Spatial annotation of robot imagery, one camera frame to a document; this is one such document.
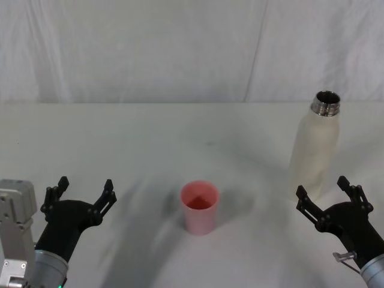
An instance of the metal bottle neck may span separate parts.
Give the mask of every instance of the metal bottle neck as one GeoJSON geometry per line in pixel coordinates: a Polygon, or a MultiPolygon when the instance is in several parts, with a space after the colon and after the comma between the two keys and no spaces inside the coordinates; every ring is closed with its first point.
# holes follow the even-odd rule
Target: metal bottle neck
{"type": "Polygon", "coordinates": [[[320,116],[335,116],[340,112],[340,97],[331,91],[320,91],[313,99],[311,110],[320,116]]]}

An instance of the bottle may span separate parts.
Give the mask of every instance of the bottle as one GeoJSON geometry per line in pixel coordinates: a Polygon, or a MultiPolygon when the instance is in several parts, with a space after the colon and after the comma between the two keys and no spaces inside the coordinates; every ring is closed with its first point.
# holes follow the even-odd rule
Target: bottle
{"type": "Polygon", "coordinates": [[[339,111],[340,97],[331,91],[321,91],[301,119],[288,171],[291,199],[296,198],[299,185],[311,199],[320,196],[339,134],[339,111]]]}

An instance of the plastic cup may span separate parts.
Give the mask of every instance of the plastic cup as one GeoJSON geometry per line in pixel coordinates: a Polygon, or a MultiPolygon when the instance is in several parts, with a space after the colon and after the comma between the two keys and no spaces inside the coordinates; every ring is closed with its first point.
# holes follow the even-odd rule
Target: plastic cup
{"type": "Polygon", "coordinates": [[[207,181],[193,181],[181,190],[185,226],[194,235],[205,235],[215,228],[215,216],[220,195],[207,181]]]}

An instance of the white fabric backdrop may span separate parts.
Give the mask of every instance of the white fabric backdrop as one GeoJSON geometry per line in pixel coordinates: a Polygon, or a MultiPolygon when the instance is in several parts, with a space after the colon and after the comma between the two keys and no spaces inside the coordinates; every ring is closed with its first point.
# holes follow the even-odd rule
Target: white fabric backdrop
{"type": "Polygon", "coordinates": [[[1,102],[384,100],[381,0],[0,0],[1,102]]]}

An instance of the cup rim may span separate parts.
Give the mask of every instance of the cup rim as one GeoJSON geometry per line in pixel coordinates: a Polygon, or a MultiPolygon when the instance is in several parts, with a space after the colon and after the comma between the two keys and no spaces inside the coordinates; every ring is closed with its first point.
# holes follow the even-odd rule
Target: cup rim
{"type": "Polygon", "coordinates": [[[216,187],[213,183],[211,183],[211,182],[209,182],[209,181],[206,181],[206,180],[195,180],[195,181],[191,181],[191,182],[186,183],[186,184],[181,188],[181,192],[180,192],[180,201],[181,201],[182,205],[183,205],[185,208],[187,208],[187,209],[189,209],[189,210],[191,210],[191,211],[208,211],[208,210],[214,209],[214,208],[217,206],[217,203],[219,202],[219,200],[220,200],[220,192],[219,192],[219,190],[217,189],[217,187],[216,187]],[[215,201],[215,203],[213,203],[210,207],[205,208],[205,209],[193,209],[193,208],[189,207],[187,204],[185,204],[184,201],[183,201],[183,199],[182,199],[183,191],[185,190],[186,187],[189,187],[189,186],[194,185],[194,184],[204,184],[204,185],[207,185],[207,186],[209,186],[210,188],[212,188],[212,190],[214,191],[215,196],[216,196],[216,201],[215,201]]]}

